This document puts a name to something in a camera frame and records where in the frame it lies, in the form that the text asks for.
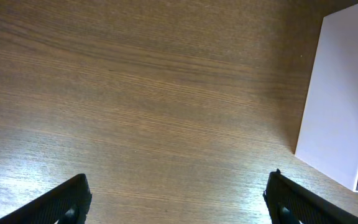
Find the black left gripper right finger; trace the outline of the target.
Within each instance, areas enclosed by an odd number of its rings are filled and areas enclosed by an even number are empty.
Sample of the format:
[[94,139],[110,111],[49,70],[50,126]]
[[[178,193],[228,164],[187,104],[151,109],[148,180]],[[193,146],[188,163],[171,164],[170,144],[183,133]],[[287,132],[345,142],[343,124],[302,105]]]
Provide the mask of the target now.
[[358,224],[358,217],[281,174],[269,173],[263,197],[273,224]]

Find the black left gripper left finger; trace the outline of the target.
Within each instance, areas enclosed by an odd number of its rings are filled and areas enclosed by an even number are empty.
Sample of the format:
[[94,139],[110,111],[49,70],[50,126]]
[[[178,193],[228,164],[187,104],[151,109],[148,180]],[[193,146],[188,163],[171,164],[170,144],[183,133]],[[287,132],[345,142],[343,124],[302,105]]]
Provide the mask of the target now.
[[77,174],[0,218],[0,224],[84,224],[91,200],[86,175]]

